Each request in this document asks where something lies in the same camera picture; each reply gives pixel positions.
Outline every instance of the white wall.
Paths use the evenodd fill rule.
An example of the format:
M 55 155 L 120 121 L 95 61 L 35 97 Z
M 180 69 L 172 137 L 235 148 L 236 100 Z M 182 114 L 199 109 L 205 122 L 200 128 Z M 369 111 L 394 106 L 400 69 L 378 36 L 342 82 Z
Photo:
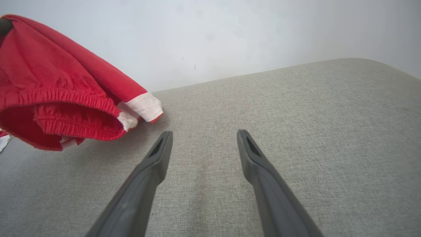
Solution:
M 342 57 L 421 78 L 421 0 L 2 0 L 149 91 Z

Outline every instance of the sofa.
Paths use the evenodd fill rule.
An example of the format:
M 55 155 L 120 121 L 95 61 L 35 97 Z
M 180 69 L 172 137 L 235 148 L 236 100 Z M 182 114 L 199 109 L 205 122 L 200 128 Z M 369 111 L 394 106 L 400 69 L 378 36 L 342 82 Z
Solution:
M 153 93 L 154 124 L 63 152 L 0 153 L 0 236 L 84 236 L 165 130 L 173 148 L 146 236 L 263 236 L 246 129 L 325 236 L 421 235 L 421 80 L 335 59 Z

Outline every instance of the gray fabric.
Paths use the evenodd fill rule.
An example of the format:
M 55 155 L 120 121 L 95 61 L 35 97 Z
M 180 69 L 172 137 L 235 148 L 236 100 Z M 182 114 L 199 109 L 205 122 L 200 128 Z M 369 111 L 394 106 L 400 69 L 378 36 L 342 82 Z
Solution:
M 262 236 L 236 132 L 247 129 L 326 236 L 421 235 L 421 80 L 337 59 L 155 93 L 165 115 L 64 152 L 0 154 L 0 236 L 83 236 L 164 130 L 147 236 Z

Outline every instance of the red garment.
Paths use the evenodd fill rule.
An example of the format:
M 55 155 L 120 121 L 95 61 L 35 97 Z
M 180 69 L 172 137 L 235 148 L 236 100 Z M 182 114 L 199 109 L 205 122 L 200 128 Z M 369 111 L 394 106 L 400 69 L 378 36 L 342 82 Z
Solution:
M 105 60 L 33 20 L 6 15 L 0 38 L 0 127 L 36 148 L 114 140 L 154 122 L 161 102 Z

